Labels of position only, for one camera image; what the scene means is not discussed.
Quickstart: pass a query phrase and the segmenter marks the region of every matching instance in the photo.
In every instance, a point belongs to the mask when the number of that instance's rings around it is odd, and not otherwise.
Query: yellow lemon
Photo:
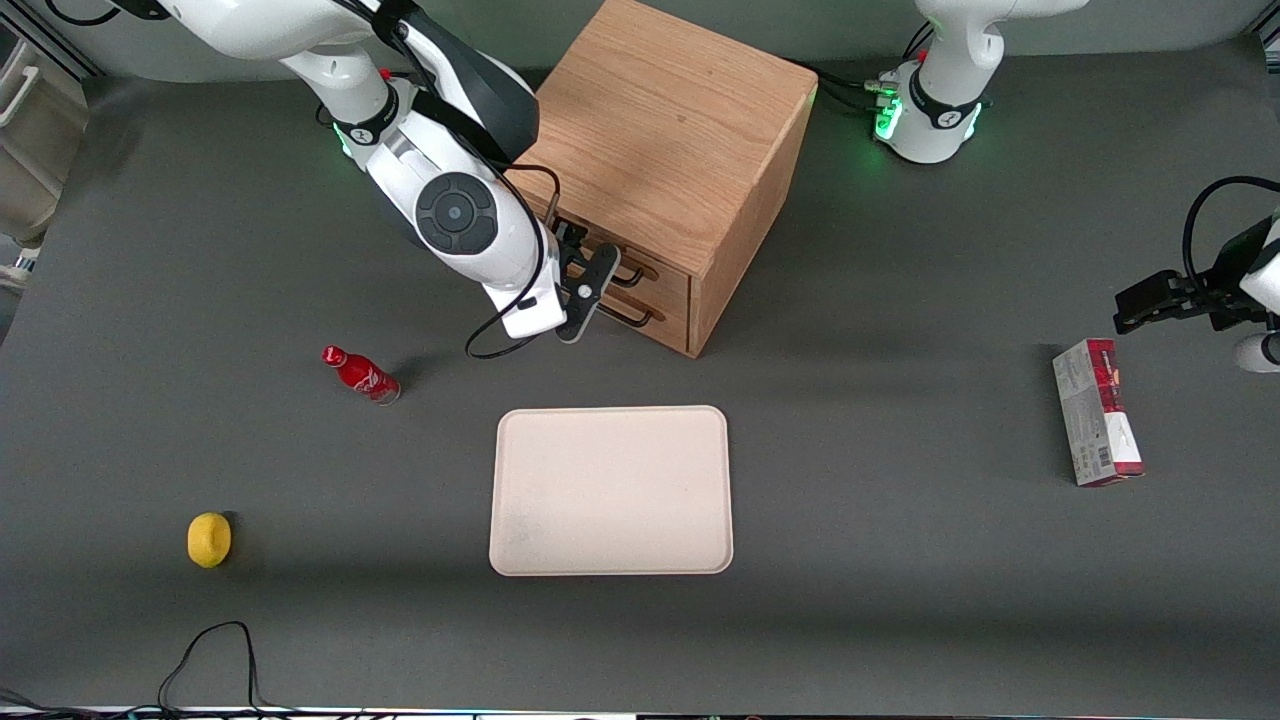
[[[216,568],[232,550],[232,524],[218,512],[196,515],[187,528],[187,555],[201,568]]]

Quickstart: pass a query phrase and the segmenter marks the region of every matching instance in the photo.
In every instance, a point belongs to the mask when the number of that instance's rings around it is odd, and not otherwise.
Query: drawer handle
[[[614,274],[613,275],[613,284],[616,284],[618,287],[632,288],[632,287],[640,284],[640,281],[643,281],[643,279],[644,279],[644,268],[636,268],[636,272],[630,278],[626,278],[626,279],[620,278],[617,274]]]
[[[636,328],[636,329],[648,325],[649,320],[653,319],[653,310],[645,310],[643,318],[640,318],[639,320],[632,320],[631,318],[627,318],[622,313],[618,313],[617,310],[614,310],[613,307],[609,307],[609,306],[604,305],[603,302],[600,305],[598,305],[595,309],[599,310],[600,313],[604,313],[605,315],[613,318],[614,320],[622,323],[623,325],[627,325],[627,327],[631,327],[631,328]]]

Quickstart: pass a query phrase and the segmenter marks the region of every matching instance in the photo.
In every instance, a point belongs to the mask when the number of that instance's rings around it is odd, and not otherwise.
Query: coca-cola bottle
[[[390,405],[399,397],[399,383],[364,355],[352,355],[337,345],[324,348],[325,365],[338,369],[338,377],[351,389],[379,405]]]

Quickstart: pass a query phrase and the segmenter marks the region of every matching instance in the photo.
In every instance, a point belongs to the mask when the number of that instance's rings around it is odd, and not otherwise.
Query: red and white box
[[[1146,470],[1120,400],[1114,340],[1085,340],[1053,359],[1075,484],[1097,488]]]

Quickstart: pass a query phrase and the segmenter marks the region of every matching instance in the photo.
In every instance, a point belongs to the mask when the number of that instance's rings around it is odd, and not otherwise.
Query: black cable
[[[40,717],[41,720],[55,720],[55,719],[120,720],[123,717],[128,717],[129,714],[137,712],[140,710],[146,710],[148,707],[156,707],[159,710],[159,707],[154,705],[136,705],[120,712],[104,715],[96,710],[88,710],[84,707],[58,707],[58,706],[40,705],[38,702],[32,701],[27,696],[4,687],[0,687],[0,701],[13,706],[29,707],[32,710],[37,710],[40,712],[32,715],[31,717]]]
[[[192,651],[196,650],[196,646],[200,644],[200,641],[204,639],[204,637],[207,635],[209,633],[228,626],[239,628],[241,633],[244,634],[244,650],[248,652],[248,693],[247,693],[248,706],[262,716],[285,717],[284,715],[270,712],[262,708],[264,705],[273,706],[274,703],[268,702],[266,698],[262,697],[262,692],[259,689],[257,655],[253,652],[253,638],[252,635],[250,635],[248,625],[246,625],[239,620],[228,620],[225,623],[218,623],[216,625],[210,625],[204,630],[201,630],[198,634],[196,634],[196,637],[192,638],[189,643],[187,643],[187,650],[183,651],[182,660],[179,660],[178,665],[174,666],[174,669],[169,673],[169,675],[160,682],[160,687],[156,689],[156,706],[165,712],[177,711],[175,707],[169,705],[169,687],[173,685],[173,682],[178,678],[178,675],[182,674],[183,669],[187,667],[187,661],[191,660],[191,653]]]
[[[1271,12],[1267,13],[1267,15],[1265,18],[1262,18],[1261,20],[1253,23],[1253,28],[1249,29],[1249,32],[1258,32],[1260,29],[1262,29],[1263,27],[1266,27],[1266,24],[1270,23],[1271,19],[1276,17],[1276,13],[1280,13],[1280,6],[1272,8]]]
[[[928,42],[931,37],[933,37],[933,23],[925,22],[919,29],[915,31],[915,35],[911,36],[911,41],[906,44],[906,50],[902,51],[902,59],[910,59],[911,55]]]
[[[392,42],[396,44],[396,50],[413,65],[413,72],[417,73],[417,86],[433,95],[439,95],[435,90],[435,74],[426,69],[422,60],[410,49],[408,42],[404,41],[404,37],[399,32],[401,29],[404,29],[403,24],[396,32],[390,33]]]
[[[1199,293],[1199,296],[1204,300],[1204,304],[1208,305],[1212,311],[1235,320],[1248,322],[1248,318],[1240,316],[1222,304],[1217,297],[1208,293],[1208,290],[1204,287],[1204,282],[1201,281],[1198,274],[1196,274],[1196,259],[1192,258],[1192,237],[1196,233],[1196,218],[1199,215],[1201,208],[1204,206],[1204,201],[1208,200],[1211,195],[1229,184],[1252,184],[1254,187],[1270,190],[1271,192],[1280,192],[1280,182],[1254,176],[1231,176],[1215,181],[1208,187],[1202,190],[1199,196],[1196,197],[1196,201],[1192,202],[1190,210],[1187,211],[1187,223],[1183,225],[1183,269],[1187,272],[1187,277],[1192,281],[1192,286],[1196,288],[1196,292]]]
[[[63,20],[67,24],[72,24],[72,26],[76,26],[76,27],[95,27],[95,26],[100,26],[100,24],[111,22],[111,19],[114,19],[115,15],[120,14],[120,9],[119,8],[111,8],[110,10],[102,13],[101,15],[99,15],[96,18],[83,19],[83,18],[73,18],[73,17],[68,15],[67,13],[63,13],[61,10],[58,9],[58,5],[54,5],[54,0],[45,0],[45,5],[49,5],[49,12],[52,13],[58,19]]]
[[[471,336],[467,338],[466,343],[462,345],[462,351],[466,352],[467,357],[471,357],[472,360],[497,360],[499,357],[504,357],[507,355],[511,355],[512,352],[515,352],[515,351],[525,347],[530,342],[534,342],[534,340],[536,340],[538,336],[530,336],[530,337],[521,338],[521,340],[516,341],[515,343],[508,345],[507,347],[504,347],[504,348],[502,348],[502,350],[499,350],[497,352],[475,352],[475,351],[471,350],[471,346],[475,343],[475,341],[481,334],[485,333],[485,331],[488,331],[489,328],[492,328],[494,324],[497,324],[499,320],[502,320],[504,316],[507,316],[507,313],[511,313],[517,305],[520,305],[521,302],[524,302],[525,297],[527,297],[529,293],[534,290],[534,286],[538,284],[538,278],[543,274],[543,265],[547,261],[547,247],[543,243],[543,231],[541,231],[543,225],[541,225],[541,223],[538,222],[538,218],[534,215],[532,208],[530,208],[529,202],[525,201],[525,196],[520,193],[520,190],[517,190],[516,186],[513,186],[511,183],[511,181],[507,179],[507,176],[504,176],[500,170],[498,170],[498,168],[494,167],[494,164],[488,158],[485,158],[485,156],[480,155],[479,152],[476,152],[476,149],[472,147],[471,143],[467,142],[467,140],[465,137],[458,137],[458,141],[463,145],[463,147],[467,147],[468,151],[472,155],[475,155],[476,158],[479,158],[480,161],[484,163],[486,168],[489,168],[489,172],[492,172],[499,181],[502,181],[502,184],[507,186],[507,190],[509,190],[511,193],[516,196],[516,200],[520,201],[520,206],[525,210],[525,215],[529,218],[529,224],[530,224],[530,227],[534,231],[534,242],[538,246],[536,247],[538,265],[534,268],[534,274],[529,277],[529,282],[525,283],[524,290],[520,291],[520,295],[517,295],[515,297],[515,300],[512,300],[511,302],[508,302],[506,307],[503,307],[502,310],[494,313],[488,320],[485,320],[484,323],[481,323],[480,327],[477,327],[471,333]],[[549,168],[543,168],[543,169],[547,169],[547,172],[549,172],[552,174],[552,178],[556,182],[556,192],[558,193],[559,192],[559,177],[557,177],[556,173],[553,170],[550,170]]]
[[[795,65],[800,65],[801,68],[818,76],[819,79],[824,79],[832,85],[838,85],[840,87],[847,87],[849,90],[863,90],[863,83],[854,82],[851,79],[845,79],[837,76],[836,73],[819,68],[818,65],[805,63],[804,60],[795,60],[792,58],[787,58],[787,61]]]
[[[840,102],[841,105],[851,110],[858,110],[859,113],[876,113],[879,110],[879,108],[876,108],[873,105],[867,105],[864,102],[858,102],[851,97],[845,97],[844,95],[836,92],[836,88],[831,87],[829,85],[819,83],[818,88],[822,90],[827,95],[827,97],[831,97],[836,102]]]
[[[556,204],[559,202],[559,196],[561,196],[559,176],[556,173],[556,170],[548,168],[547,165],[532,165],[529,163],[513,163],[511,165],[504,165],[503,172],[506,170],[517,170],[517,172],[529,170],[534,173],[543,173],[544,176],[552,178],[552,186],[553,186],[552,201],[548,204],[549,206],[547,208],[547,210],[548,213],[550,213],[552,210],[556,209]]]
[[[328,120],[324,119],[325,115],[329,115]],[[334,122],[333,120],[333,113],[330,113],[329,109],[324,106],[324,102],[316,105],[316,124],[332,129],[333,128],[333,122]]]
[[[360,17],[361,19],[372,23],[374,12],[366,8],[360,0],[333,0],[335,4],[342,5],[344,10]]]

